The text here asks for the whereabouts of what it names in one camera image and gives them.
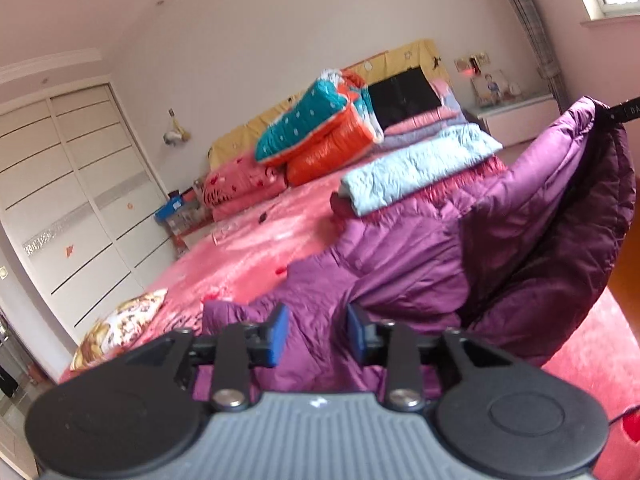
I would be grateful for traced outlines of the pink plush bed blanket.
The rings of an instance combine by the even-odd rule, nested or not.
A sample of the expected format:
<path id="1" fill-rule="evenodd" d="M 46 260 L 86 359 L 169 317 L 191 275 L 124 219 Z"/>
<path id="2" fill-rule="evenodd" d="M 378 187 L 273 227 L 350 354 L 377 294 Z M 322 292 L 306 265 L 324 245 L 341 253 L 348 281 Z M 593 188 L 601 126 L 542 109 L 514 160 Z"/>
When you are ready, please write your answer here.
<path id="1" fill-rule="evenodd" d="M 350 220 L 331 209 L 335 185 L 335 178 L 308 183 L 269 204 L 265 219 L 248 210 L 213 230 L 156 280 L 156 288 L 168 289 L 163 307 L 124 352 L 180 327 L 205 334 L 207 300 L 248 304 L 282 283 L 291 263 L 331 246 Z M 609 413 L 638 401 L 639 347 L 608 286 L 577 330 L 539 366 L 587 389 Z"/>

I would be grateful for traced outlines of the light blue folded jacket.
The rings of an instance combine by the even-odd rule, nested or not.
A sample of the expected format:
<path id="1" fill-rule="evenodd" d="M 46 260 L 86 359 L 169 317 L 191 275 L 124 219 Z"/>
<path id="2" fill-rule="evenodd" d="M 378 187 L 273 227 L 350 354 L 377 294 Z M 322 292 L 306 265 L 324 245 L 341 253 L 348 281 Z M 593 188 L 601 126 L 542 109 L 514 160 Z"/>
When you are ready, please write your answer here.
<path id="1" fill-rule="evenodd" d="M 475 124 L 447 127 L 431 138 L 350 170 L 337 195 L 347 198 L 358 217 L 484 162 L 503 145 Z"/>

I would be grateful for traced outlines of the black folded garment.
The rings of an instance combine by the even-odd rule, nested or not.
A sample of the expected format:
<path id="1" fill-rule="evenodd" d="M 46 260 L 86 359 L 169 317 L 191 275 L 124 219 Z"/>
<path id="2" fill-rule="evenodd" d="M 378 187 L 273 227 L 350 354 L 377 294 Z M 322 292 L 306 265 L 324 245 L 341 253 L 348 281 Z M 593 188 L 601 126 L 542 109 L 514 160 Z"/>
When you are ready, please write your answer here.
<path id="1" fill-rule="evenodd" d="M 442 104 L 442 98 L 420 66 L 371 84 L 368 91 L 376 119 L 383 130 L 436 110 Z"/>

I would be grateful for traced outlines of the teal and orange quilt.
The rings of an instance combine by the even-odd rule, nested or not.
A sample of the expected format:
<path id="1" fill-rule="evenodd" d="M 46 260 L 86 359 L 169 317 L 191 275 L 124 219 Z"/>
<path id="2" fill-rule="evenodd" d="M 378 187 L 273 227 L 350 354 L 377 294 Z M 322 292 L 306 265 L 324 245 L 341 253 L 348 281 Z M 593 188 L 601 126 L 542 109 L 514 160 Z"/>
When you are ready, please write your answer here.
<path id="1" fill-rule="evenodd" d="M 256 162 L 285 169 L 299 186 L 356 162 L 384 140 L 367 81 L 325 70 L 260 136 Z"/>

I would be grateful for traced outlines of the floral cushion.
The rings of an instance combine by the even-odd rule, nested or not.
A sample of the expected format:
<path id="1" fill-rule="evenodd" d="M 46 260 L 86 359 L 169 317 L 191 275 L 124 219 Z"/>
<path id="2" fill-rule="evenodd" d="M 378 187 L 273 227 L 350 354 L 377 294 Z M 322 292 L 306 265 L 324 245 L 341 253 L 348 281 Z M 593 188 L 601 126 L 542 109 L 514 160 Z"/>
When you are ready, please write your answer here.
<path id="1" fill-rule="evenodd" d="M 86 370 L 127 350 L 160 312 L 167 293 L 167 288 L 146 292 L 95 322 L 77 348 L 70 370 Z"/>

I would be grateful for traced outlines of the framed photo on nightstand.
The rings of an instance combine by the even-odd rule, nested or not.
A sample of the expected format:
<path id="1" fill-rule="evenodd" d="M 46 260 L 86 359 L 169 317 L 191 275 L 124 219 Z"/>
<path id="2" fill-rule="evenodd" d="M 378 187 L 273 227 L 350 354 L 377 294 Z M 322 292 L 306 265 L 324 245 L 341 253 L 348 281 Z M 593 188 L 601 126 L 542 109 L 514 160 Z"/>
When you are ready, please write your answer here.
<path id="1" fill-rule="evenodd" d="M 483 72 L 472 78 L 475 102 L 479 107 L 501 104 L 510 99 L 509 81 L 502 70 Z"/>

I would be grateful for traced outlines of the white nightstand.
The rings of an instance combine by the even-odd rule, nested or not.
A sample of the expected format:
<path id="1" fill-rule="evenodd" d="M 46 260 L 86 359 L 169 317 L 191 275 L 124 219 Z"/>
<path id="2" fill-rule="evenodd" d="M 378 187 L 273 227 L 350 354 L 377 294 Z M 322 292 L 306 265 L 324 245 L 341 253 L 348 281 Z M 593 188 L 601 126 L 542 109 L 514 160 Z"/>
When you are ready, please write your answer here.
<path id="1" fill-rule="evenodd" d="M 536 139 L 561 115 L 552 94 L 486 108 L 468 108 L 469 120 L 475 120 L 505 148 Z"/>

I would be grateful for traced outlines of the white wardrobe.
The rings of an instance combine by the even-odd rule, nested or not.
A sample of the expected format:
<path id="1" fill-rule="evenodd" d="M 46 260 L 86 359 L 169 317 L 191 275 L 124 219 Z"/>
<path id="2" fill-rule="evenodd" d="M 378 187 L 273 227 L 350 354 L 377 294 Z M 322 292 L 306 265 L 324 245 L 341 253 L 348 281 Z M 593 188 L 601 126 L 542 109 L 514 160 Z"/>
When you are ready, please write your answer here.
<path id="1" fill-rule="evenodd" d="M 176 261 L 165 202 L 106 84 L 2 114 L 2 226 L 73 341 Z"/>

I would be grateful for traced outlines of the grey curtain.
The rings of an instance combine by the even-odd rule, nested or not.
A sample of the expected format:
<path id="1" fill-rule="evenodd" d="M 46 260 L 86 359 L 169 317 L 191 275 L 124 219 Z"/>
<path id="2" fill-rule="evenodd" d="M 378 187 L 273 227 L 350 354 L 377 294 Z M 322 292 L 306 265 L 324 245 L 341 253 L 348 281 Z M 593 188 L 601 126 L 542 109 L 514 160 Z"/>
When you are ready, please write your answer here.
<path id="1" fill-rule="evenodd" d="M 509 0 L 523 26 L 537 61 L 538 74 L 564 112 L 570 107 L 562 70 L 548 38 L 534 0 Z"/>

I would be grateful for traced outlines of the purple down jacket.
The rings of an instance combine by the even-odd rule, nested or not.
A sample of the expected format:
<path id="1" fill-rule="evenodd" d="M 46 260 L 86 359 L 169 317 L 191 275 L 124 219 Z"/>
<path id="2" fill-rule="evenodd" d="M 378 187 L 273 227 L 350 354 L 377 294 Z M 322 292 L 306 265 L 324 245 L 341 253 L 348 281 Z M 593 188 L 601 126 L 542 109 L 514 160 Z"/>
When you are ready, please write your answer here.
<path id="1" fill-rule="evenodd" d="M 634 216 L 628 136 L 600 113 L 580 99 L 501 174 L 436 204 L 413 198 L 346 221 L 248 304 L 207 300 L 204 333 L 288 308 L 279 365 L 254 370 L 259 390 L 381 392 L 382 370 L 350 355 L 349 304 L 419 334 L 460 328 L 544 364 L 601 296 Z"/>

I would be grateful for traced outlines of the wall hook ornament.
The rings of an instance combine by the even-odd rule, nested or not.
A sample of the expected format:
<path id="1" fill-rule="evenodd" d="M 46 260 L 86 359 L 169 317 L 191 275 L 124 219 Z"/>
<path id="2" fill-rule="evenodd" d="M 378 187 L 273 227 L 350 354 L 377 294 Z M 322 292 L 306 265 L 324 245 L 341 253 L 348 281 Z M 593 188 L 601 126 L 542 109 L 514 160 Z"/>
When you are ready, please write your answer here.
<path id="1" fill-rule="evenodd" d="M 177 116 L 172 108 L 168 110 L 169 115 L 169 127 L 163 135 L 163 141 L 168 146 L 177 146 L 185 144 L 191 139 L 191 133 L 186 131 L 180 122 L 178 122 Z"/>

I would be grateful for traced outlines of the blue storage box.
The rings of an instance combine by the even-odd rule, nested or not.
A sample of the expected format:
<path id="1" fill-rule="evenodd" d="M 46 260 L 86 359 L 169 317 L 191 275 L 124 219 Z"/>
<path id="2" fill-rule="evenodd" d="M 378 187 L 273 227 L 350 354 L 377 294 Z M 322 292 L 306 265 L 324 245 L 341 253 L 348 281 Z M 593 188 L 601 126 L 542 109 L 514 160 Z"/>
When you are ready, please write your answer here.
<path id="1" fill-rule="evenodd" d="M 158 223 L 165 223 L 171 229 L 182 229 L 192 222 L 193 211 L 196 208 L 198 208 L 196 200 L 186 200 L 182 195 L 178 195 L 157 209 L 154 218 Z"/>

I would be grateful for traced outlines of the yellow headboard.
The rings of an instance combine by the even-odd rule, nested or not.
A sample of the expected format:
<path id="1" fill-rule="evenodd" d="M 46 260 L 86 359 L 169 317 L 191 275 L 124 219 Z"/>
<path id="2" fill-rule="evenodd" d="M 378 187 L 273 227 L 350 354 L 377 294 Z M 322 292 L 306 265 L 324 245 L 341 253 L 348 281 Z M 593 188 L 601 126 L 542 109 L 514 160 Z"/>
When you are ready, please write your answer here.
<path id="1" fill-rule="evenodd" d="M 363 128 L 372 142 L 380 142 L 383 128 L 375 117 L 369 88 L 410 68 L 420 68 L 429 81 L 450 81 L 431 39 L 384 51 L 342 70 L 329 68 L 305 91 L 214 141 L 207 154 L 209 167 L 216 169 L 248 151 L 258 162 L 278 166 L 346 122 Z"/>

